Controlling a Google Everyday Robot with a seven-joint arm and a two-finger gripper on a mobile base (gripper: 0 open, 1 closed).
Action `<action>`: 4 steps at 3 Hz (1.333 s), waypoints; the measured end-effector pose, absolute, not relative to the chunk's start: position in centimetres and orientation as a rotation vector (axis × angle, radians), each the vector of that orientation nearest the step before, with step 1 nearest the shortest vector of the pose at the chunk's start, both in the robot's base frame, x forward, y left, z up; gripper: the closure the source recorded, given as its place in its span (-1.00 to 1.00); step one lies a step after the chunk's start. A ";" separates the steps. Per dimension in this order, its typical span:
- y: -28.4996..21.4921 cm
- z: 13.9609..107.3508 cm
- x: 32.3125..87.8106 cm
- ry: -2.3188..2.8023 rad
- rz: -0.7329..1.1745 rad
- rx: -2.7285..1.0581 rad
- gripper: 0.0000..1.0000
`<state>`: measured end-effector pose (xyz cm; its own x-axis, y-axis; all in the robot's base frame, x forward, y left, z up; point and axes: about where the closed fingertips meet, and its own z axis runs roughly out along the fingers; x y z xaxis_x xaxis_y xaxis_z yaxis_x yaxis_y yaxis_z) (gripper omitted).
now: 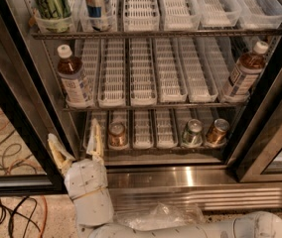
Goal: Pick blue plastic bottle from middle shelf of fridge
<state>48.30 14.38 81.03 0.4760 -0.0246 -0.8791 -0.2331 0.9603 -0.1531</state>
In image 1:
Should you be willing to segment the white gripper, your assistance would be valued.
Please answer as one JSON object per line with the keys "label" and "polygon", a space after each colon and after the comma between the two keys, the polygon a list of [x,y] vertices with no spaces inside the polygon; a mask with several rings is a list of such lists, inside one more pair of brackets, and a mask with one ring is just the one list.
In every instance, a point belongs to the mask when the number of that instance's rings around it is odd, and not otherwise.
{"label": "white gripper", "polygon": [[103,165],[104,146],[101,127],[95,118],[91,121],[86,148],[86,152],[92,156],[93,161],[85,159],[73,163],[75,158],[52,133],[48,135],[48,144],[57,168],[63,176],[66,175],[65,185],[72,200],[108,186],[106,168]]}

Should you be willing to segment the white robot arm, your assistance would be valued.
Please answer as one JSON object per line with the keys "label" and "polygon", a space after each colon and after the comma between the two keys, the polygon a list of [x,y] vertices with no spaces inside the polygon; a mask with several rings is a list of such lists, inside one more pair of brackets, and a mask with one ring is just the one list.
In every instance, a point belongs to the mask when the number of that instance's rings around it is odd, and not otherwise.
{"label": "white robot arm", "polygon": [[91,129],[87,149],[90,157],[81,161],[69,154],[56,135],[48,135],[53,158],[75,208],[79,238],[282,238],[282,219],[266,211],[208,224],[188,223],[172,213],[165,217],[149,214],[141,220],[142,228],[137,217],[128,223],[115,222],[97,120],[92,121]]}

